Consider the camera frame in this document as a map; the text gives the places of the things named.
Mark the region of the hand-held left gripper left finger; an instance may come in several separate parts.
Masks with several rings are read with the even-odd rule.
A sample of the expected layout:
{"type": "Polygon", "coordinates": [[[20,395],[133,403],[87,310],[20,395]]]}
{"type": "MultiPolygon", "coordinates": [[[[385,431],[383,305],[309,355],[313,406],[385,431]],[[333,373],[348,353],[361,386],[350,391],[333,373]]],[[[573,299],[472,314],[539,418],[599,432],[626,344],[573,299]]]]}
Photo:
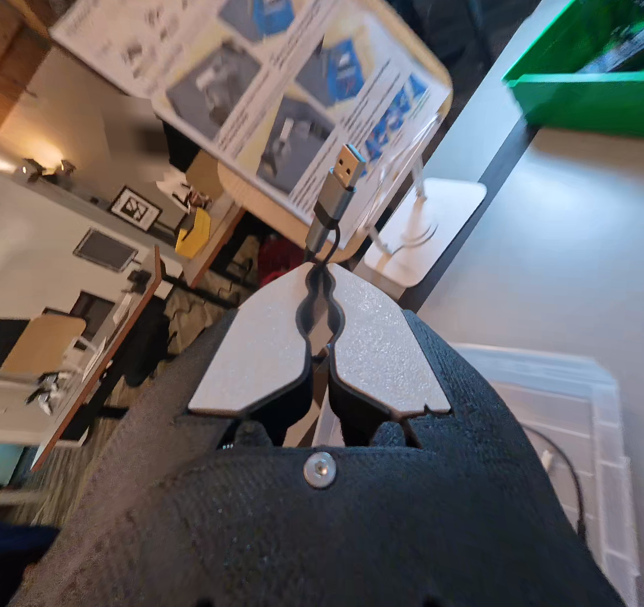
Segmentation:
{"type": "Polygon", "coordinates": [[[305,263],[254,293],[235,310],[187,405],[190,414],[254,420],[274,443],[300,445],[319,414],[309,333],[313,312],[305,263]]]}

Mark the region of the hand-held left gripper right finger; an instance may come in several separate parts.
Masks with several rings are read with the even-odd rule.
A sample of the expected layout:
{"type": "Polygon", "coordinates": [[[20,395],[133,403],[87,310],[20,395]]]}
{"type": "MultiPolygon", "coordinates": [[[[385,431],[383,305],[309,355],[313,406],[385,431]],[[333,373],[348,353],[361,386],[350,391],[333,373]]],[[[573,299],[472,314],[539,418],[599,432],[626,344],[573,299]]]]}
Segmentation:
{"type": "Polygon", "coordinates": [[[400,306],[340,265],[328,272],[328,406],[342,444],[368,445],[386,422],[450,414],[439,377],[400,306]]]}

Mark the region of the clear plastic bin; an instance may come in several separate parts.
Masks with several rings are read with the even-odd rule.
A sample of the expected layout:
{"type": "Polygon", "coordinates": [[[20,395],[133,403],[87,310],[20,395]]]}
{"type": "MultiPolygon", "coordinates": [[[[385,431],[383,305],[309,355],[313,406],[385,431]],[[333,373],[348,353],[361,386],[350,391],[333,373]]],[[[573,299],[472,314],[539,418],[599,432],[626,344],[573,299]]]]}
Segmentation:
{"type": "Polygon", "coordinates": [[[618,383],[590,358],[456,344],[526,427],[568,519],[582,489],[587,543],[628,606],[642,606],[631,461],[624,451],[618,383]]]}

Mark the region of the green plastic bin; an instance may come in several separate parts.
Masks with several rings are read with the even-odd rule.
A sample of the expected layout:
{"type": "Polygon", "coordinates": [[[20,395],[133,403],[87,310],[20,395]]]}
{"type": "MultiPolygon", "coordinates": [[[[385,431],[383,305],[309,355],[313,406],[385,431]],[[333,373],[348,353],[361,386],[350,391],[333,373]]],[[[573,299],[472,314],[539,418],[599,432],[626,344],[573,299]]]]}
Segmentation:
{"type": "Polygon", "coordinates": [[[572,0],[503,76],[532,126],[643,136],[643,0],[572,0]]]}

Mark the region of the red crate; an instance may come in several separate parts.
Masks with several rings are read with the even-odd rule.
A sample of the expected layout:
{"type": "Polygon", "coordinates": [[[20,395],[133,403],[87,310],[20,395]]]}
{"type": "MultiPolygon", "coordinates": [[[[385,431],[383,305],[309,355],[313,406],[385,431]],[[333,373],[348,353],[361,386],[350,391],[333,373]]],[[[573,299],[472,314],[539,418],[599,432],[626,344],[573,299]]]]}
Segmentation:
{"type": "Polygon", "coordinates": [[[262,242],[257,261],[259,288],[302,264],[304,250],[283,236],[273,234],[262,242]]]}

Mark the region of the yellow storage bin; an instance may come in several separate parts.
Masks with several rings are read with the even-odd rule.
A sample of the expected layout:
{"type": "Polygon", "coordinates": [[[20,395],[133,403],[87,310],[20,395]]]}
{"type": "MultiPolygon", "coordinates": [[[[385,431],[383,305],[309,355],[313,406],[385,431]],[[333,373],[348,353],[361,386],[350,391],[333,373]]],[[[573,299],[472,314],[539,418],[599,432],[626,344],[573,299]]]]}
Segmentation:
{"type": "Polygon", "coordinates": [[[194,211],[192,227],[180,228],[175,244],[175,253],[179,256],[193,259],[205,247],[211,236],[211,217],[199,207],[194,211]]]}

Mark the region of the framed black white marker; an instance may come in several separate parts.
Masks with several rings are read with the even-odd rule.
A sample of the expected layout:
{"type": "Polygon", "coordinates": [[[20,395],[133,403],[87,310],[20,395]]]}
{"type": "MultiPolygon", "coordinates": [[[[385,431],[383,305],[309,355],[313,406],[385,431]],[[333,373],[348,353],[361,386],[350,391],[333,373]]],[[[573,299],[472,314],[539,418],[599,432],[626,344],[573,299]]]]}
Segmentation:
{"type": "Polygon", "coordinates": [[[131,187],[124,185],[110,203],[108,212],[136,229],[150,233],[162,214],[162,209],[131,187]]]}

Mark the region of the printed instruction sheet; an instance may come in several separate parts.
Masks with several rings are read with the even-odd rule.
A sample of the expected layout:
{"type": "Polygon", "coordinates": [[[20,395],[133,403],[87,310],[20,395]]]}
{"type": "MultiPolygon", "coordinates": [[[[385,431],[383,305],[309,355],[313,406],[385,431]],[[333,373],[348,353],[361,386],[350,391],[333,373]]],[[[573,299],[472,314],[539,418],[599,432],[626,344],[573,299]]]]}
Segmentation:
{"type": "Polygon", "coordinates": [[[75,0],[50,33],[304,223],[354,145],[343,236],[451,92],[359,0],[75,0]]]}

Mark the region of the wall monitor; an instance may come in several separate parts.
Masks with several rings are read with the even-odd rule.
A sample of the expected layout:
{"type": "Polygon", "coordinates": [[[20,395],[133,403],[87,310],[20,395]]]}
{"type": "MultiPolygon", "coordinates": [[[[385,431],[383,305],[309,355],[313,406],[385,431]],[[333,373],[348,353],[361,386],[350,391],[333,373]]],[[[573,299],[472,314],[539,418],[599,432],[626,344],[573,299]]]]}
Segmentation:
{"type": "Polygon", "coordinates": [[[127,243],[91,228],[72,253],[79,259],[120,274],[133,263],[139,251],[127,243]]]}

